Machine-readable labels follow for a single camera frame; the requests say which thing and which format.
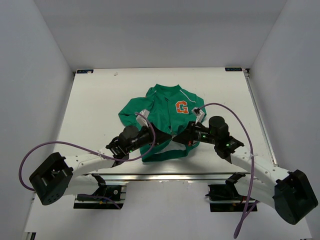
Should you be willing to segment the green jacket with white lining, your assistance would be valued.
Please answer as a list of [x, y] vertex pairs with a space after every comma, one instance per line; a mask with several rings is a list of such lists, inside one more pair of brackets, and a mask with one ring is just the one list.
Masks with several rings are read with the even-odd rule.
[[[201, 97], [181, 88], [179, 85], [163, 86], [156, 84], [148, 90], [144, 97], [132, 98], [118, 113], [118, 116], [125, 127], [134, 125], [140, 128], [135, 113], [148, 110], [148, 120], [157, 129], [176, 136], [186, 129], [189, 122], [196, 120], [192, 110], [202, 107], [204, 104]], [[189, 146], [170, 139], [155, 146], [142, 158], [142, 162], [162, 162], [184, 158], [198, 145], [198, 142]]]

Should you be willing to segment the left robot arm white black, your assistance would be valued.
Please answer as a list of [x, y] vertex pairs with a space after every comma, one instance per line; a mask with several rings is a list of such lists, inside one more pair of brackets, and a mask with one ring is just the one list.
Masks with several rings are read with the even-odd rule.
[[29, 181], [44, 206], [57, 202], [67, 195], [79, 196], [82, 200], [106, 199], [115, 204], [120, 201], [120, 188], [111, 187], [97, 173], [129, 161], [130, 153], [142, 147], [153, 150], [172, 136], [151, 126], [138, 129], [126, 126], [123, 131], [99, 151], [86, 150], [83, 155], [62, 156], [50, 154], [31, 174]]

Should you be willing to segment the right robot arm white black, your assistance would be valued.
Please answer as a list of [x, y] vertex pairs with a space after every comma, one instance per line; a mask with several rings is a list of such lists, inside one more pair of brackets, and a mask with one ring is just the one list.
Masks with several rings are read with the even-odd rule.
[[246, 194], [251, 187], [251, 198], [275, 209], [291, 225], [297, 224], [319, 204], [304, 172], [298, 169], [289, 171], [254, 156], [242, 142], [230, 135], [229, 126], [221, 116], [211, 117], [208, 127], [191, 121], [172, 140], [188, 146], [195, 142], [212, 144], [221, 159], [253, 174], [253, 181], [242, 173], [235, 173], [226, 180], [226, 195], [233, 200]]

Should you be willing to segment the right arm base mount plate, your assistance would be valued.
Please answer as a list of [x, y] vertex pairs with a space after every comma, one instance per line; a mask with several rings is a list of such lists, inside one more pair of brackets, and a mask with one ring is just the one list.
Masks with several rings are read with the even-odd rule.
[[241, 195], [236, 190], [235, 184], [246, 175], [236, 172], [223, 183], [209, 183], [208, 193], [205, 197], [209, 200], [211, 213], [242, 212], [247, 201], [247, 191]]

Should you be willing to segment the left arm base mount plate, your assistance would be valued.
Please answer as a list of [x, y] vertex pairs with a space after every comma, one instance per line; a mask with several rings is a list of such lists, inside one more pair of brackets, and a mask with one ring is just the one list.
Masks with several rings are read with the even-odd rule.
[[126, 198], [127, 183], [106, 182], [99, 174], [84, 175], [93, 183], [94, 191], [77, 194], [74, 209], [120, 210]]

